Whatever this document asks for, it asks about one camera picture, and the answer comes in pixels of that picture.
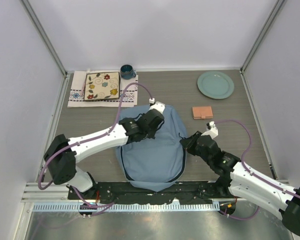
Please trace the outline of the blue fabric backpack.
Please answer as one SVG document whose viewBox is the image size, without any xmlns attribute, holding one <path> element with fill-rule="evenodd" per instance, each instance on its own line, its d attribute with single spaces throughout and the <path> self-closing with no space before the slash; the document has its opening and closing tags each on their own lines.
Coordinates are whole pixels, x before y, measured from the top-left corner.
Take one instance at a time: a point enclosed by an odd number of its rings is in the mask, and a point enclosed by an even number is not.
<svg viewBox="0 0 300 240">
<path fill-rule="evenodd" d="M 115 148 L 117 162 L 133 187 L 160 192 L 171 187 L 183 174 L 187 154 L 180 140 L 186 127 L 171 105 L 163 111 L 163 126 L 155 138 L 146 138 Z"/>
</svg>

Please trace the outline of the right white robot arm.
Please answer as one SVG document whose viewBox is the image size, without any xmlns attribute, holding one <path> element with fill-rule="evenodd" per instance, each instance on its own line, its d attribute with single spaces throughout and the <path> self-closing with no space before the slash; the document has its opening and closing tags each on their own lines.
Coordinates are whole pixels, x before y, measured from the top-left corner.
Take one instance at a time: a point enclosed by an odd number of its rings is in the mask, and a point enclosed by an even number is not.
<svg viewBox="0 0 300 240">
<path fill-rule="evenodd" d="M 220 197 L 243 198 L 276 216 L 300 237 L 300 186 L 296 188 L 260 173 L 239 157 L 221 150 L 209 134 L 198 131 L 180 143 L 219 176 L 215 190 Z"/>
</svg>

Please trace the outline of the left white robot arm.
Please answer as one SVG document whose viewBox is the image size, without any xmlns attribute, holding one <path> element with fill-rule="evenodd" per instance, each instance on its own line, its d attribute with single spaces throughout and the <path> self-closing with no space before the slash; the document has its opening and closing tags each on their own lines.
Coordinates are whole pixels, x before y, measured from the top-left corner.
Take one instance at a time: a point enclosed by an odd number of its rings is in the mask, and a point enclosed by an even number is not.
<svg viewBox="0 0 300 240">
<path fill-rule="evenodd" d="M 95 181 L 88 172 L 81 170 L 77 164 L 85 158 L 101 151 L 154 139 L 157 130 L 164 122 L 164 109 L 151 106 L 139 117 L 126 117 L 117 121 L 112 127 L 75 138 L 65 138 L 63 134 L 55 137 L 44 155 L 44 169 L 48 169 L 52 180 L 39 188 L 45 190 L 51 184 L 68 184 L 79 191 L 83 198 L 90 200 L 97 192 Z"/>
</svg>

